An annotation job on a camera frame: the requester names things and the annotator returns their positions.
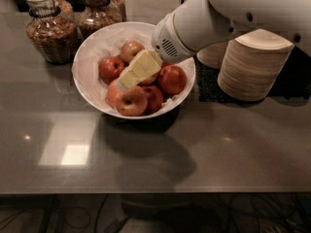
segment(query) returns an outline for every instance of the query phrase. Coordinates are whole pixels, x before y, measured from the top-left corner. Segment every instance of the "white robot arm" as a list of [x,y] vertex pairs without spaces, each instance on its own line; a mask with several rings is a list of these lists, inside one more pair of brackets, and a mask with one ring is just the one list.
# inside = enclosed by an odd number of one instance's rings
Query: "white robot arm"
[[311,0],[187,0],[155,28],[153,47],[178,63],[206,46],[261,28],[311,56]]

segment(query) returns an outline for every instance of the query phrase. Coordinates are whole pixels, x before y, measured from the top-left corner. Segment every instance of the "dark floor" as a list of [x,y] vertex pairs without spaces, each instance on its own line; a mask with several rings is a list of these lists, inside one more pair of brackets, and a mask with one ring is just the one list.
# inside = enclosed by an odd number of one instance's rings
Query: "dark floor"
[[6,233],[310,232],[310,219],[307,193],[0,196]]

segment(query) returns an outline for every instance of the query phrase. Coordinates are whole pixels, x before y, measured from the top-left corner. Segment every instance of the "glossy countertop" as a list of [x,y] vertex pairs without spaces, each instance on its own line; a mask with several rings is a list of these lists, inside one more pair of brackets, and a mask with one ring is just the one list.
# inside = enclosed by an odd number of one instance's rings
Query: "glossy countertop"
[[0,193],[311,190],[311,101],[200,102],[146,121],[107,116],[0,14]]

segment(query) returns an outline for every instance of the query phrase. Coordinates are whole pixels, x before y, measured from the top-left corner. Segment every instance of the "white bowl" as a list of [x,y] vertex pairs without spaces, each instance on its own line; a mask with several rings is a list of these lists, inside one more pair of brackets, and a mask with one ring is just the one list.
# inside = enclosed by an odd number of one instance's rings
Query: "white bowl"
[[121,45],[127,40],[138,40],[146,49],[151,49],[154,29],[154,25],[144,22],[121,22],[104,27],[84,40],[75,55],[72,72],[77,89],[90,105],[114,117],[145,119],[163,115],[187,98],[195,81],[195,64],[192,58],[177,63],[188,77],[185,89],[162,104],[162,108],[156,113],[147,116],[123,116],[107,103],[108,86],[99,79],[99,61],[107,55],[118,55]]

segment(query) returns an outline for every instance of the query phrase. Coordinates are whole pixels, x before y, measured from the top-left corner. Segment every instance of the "apple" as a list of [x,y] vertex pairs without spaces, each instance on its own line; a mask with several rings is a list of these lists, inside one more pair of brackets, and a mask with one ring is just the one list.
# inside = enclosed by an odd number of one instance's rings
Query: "apple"
[[159,71],[157,84],[164,93],[170,96],[177,95],[185,88],[187,75],[181,67],[167,65]]
[[116,109],[123,116],[140,116],[145,112],[147,105],[146,92],[139,85],[133,86],[126,92],[118,92],[116,95]]
[[113,108],[116,107],[117,94],[122,93],[122,91],[117,88],[116,81],[117,80],[113,80],[107,88],[107,102]]
[[144,45],[136,40],[126,41],[120,48],[120,58],[124,62],[129,63],[138,52],[144,49]]
[[166,61],[163,61],[162,62],[162,65],[161,65],[161,68],[165,67],[165,66],[169,66],[171,65],[170,63],[166,62]]
[[139,85],[149,85],[149,84],[155,82],[158,74],[159,74],[159,71],[157,73],[153,74],[152,76],[146,78],[145,80],[141,81],[139,83]]
[[99,61],[98,71],[100,79],[109,84],[124,70],[124,62],[117,56],[106,56]]
[[156,85],[142,86],[147,94],[148,105],[145,114],[150,115],[161,109],[164,97],[162,91]]

